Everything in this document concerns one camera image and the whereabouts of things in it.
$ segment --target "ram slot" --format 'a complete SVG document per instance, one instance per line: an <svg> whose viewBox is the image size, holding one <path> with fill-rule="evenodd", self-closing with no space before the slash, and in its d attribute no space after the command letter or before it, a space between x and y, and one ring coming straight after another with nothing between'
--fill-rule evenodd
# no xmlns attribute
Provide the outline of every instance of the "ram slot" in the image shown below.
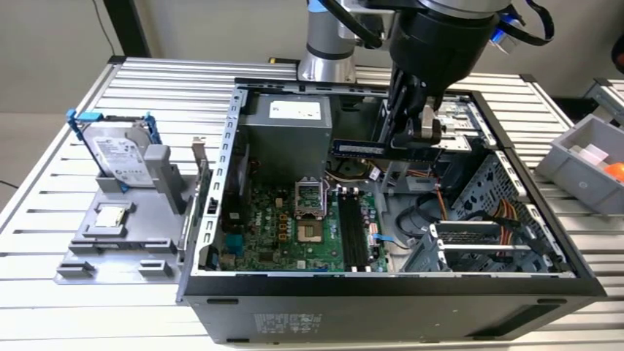
<svg viewBox="0 0 624 351"><path fill-rule="evenodd" d="M364 271L368 265L368 250L361 224L358 197L353 194L338 196L340 235L345 271Z"/></svg>

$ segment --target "white wall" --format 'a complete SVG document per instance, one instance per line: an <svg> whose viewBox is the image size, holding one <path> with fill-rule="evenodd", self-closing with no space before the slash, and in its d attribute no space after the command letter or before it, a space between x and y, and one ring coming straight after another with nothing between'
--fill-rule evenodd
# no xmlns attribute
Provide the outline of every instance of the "white wall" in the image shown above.
<svg viewBox="0 0 624 351"><path fill-rule="evenodd" d="M0 0L0 112L64 113L80 102L109 57L90 0Z"/></svg>
<svg viewBox="0 0 624 351"><path fill-rule="evenodd" d="M100 11L121 52L101 0ZM541 34L537 18L514 0ZM298 59L305 50L304 0L136 0L152 53L168 59ZM557 35L512 56L485 50L478 72L532 73L554 95L581 94L593 77L616 78L609 52L624 32L624 1L541 0ZM64 112L78 103L110 51L89 0L0 0L0 112ZM384 52L360 50L357 63L389 66Z"/></svg>
<svg viewBox="0 0 624 351"><path fill-rule="evenodd" d="M142 0L141 16L157 26L161 55L174 59L265 61L300 59L306 38L302 0ZM542 36L541 22L524 0L513 3L528 30ZM620 77L609 59L624 33L624 1L541 0L556 23L545 47L522 45L508 56L486 48L476 72L532 73L552 95L581 95L594 77ZM360 50L358 64L388 67L388 53Z"/></svg>

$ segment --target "aluminum table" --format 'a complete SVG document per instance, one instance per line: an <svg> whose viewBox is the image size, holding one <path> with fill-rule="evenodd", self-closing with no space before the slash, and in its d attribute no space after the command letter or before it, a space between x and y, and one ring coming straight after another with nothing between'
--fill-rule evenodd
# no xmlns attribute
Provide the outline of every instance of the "aluminum table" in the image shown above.
<svg viewBox="0 0 624 351"><path fill-rule="evenodd" d="M390 71L360 67L357 80L386 85ZM193 136L217 154L233 78L294 80L290 64L234 64L128 58L108 64L77 111L157 118L162 143L182 173L194 173ZM550 140L572 125L530 77L472 74L452 88L481 91L533 168ZM56 285L52 277L97 190L96 165L64 127L0 213L1 350L228 350L214 345L190 307L174 303L176 285ZM245 345L280 350L624 350L624 218L598 216L536 177L558 219L600 277L608 301L514 341L469 344Z"/></svg>

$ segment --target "orange object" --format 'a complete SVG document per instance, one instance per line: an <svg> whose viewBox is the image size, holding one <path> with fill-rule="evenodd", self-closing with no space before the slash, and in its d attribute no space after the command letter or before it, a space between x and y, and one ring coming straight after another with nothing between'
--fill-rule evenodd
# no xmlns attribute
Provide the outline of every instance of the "orange object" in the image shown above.
<svg viewBox="0 0 624 351"><path fill-rule="evenodd" d="M613 165L608 165L604 168L604 172L614 176L614 179L618 181L624 181L624 162L614 163Z"/></svg>

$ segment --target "gray plastic bin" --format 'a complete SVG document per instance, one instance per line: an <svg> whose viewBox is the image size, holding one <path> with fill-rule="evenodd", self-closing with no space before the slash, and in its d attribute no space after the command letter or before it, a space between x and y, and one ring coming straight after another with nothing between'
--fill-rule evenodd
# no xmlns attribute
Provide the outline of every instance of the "gray plastic bin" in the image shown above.
<svg viewBox="0 0 624 351"><path fill-rule="evenodd" d="M589 144L608 153L597 166L578 155ZM589 115L550 145L537 173L596 212L624 214L624 184L604 172L604 166L624 162L624 131Z"/></svg>

